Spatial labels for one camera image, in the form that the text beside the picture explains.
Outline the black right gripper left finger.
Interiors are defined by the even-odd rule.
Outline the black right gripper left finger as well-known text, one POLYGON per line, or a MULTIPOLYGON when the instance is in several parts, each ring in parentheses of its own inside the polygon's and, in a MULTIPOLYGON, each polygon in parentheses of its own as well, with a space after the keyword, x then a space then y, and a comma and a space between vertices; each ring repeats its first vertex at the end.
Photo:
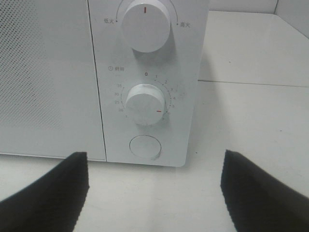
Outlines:
POLYGON ((0 202, 2 232, 71 232, 89 190, 87 153, 75 152, 0 202))

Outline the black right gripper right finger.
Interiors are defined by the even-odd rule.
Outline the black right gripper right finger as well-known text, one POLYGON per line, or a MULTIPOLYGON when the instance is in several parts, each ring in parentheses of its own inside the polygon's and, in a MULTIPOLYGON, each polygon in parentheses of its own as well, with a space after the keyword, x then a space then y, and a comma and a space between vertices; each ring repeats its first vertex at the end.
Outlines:
POLYGON ((239 152, 225 152, 221 190, 238 232, 307 232, 309 199, 239 152))

